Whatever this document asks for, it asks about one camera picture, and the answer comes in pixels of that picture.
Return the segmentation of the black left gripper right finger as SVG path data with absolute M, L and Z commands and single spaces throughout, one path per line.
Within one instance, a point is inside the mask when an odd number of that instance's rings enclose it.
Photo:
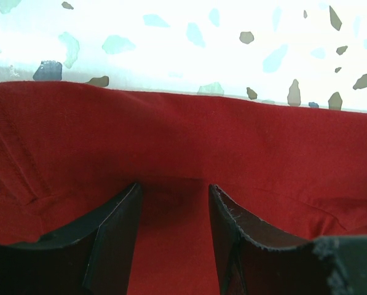
M 221 294 L 367 294 L 367 235 L 306 240 L 208 189 Z

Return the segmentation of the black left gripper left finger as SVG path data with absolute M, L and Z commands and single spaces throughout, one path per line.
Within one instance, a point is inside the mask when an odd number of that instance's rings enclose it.
M 0 245 L 0 294 L 126 294 L 142 200 L 135 183 L 36 243 Z

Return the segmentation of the dark red t shirt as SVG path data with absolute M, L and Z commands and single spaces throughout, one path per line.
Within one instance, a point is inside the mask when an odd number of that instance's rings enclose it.
M 216 294 L 207 189 L 303 238 L 367 234 L 367 114 L 0 83 L 0 244 L 144 190 L 130 294 Z

